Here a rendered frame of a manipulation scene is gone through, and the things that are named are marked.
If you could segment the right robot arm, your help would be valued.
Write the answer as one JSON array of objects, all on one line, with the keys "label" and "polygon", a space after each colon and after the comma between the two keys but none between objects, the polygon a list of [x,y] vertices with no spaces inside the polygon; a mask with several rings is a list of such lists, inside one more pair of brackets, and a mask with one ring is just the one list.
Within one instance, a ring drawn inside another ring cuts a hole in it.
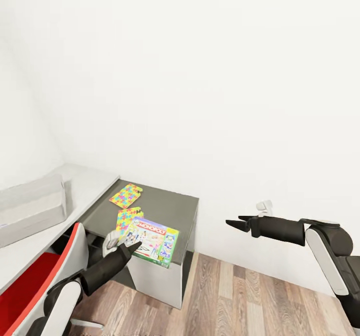
[{"label": "right robot arm", "polygon": [[[257,216],[238,216],[244,221],[225,220],[225,223],[243,232],[251,230],[255,238],[264,236],[301,246],[307,241],[355,336],[360,336],[360,256],[351,256],[354,244],[348,232],[334,221],[274,217],[271,207],[270,200],[262,201],[256,208],[265,212]],[[310,224],[307,230],[306,223]]]}]

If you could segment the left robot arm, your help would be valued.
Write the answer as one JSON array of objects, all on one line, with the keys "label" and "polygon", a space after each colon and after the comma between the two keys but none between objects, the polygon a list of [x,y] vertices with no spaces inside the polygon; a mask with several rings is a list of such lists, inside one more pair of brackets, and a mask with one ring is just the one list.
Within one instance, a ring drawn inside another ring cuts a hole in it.
[{"label": "left robot arm", "polygon": [[[132,254],[142,245],[130,247],[122,243],[120,232],[109,233],[103,242],[103,259],[91,268],[81,269],[54,285],[43,304],[44,317],[36,319],[26,336],[68,336],[72,327],[71,315],[83,298],[83,291],[91,296],[102,285],[116,276],[131,260]],[[80,283],[76,281],[80,278]],[[82,290],[83,288],[83,290]]]}]

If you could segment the board game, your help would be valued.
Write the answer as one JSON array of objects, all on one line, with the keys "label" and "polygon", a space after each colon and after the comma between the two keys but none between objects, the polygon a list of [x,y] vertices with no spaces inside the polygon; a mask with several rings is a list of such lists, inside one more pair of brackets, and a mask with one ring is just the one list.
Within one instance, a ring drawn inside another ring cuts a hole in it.
[{"label": "board game", "polygon": [[135,216],[116,247],[142,245],[132,254],[157,265],[169,268],[179,231]]}]

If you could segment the jigsaw puzzle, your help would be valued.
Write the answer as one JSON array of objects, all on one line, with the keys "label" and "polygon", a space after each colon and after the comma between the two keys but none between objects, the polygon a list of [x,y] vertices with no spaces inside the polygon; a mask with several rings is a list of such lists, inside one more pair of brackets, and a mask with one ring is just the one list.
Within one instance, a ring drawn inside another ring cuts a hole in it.
[{"label": "jigsaw puzzle", "polygon": [[142,188],[130,183],[123,190],[113,196],[110,201],[122,207],[122,209],[126,209],[140,197],[141,191],[143,191]]},{"label": "jigsaw puzzle", "polygon": [[143,218],[143,212],[137,214],[137,211],[140,209],[140,207],[130,209],[126,208],[118,212],[116,231],[120,232],[120,239],[123,237],[124,232],[129,227],[135,216]]}]

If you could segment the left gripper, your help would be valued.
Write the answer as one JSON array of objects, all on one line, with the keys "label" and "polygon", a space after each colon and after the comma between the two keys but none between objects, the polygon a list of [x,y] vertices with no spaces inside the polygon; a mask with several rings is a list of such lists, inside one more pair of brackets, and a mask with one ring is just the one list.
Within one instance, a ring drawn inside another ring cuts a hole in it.
[{"label": "left gripper", "polygon": [[126,245],[122,243],[119,247],[117,247],[116,251],[96,263],[104,274],[104,284],[123,270],[126,264],[131,260],[132,254],[141,245],[141,241],[130,247],[126,247]]}]

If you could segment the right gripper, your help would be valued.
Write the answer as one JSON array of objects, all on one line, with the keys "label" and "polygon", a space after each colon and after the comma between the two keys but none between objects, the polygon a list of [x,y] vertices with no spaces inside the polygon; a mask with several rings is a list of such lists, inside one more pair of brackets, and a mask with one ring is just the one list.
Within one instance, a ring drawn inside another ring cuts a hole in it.
[{"label": "right gripper", "polygon": [[[285,218],[272,216],[238,216],[238,219],[244,221],[225,220],[230,225],[243,232],[251,230],[251,236],[259,238],[260,236],[287,242],[285,232]],[[248,222],[245,222],[248,221]]]}]

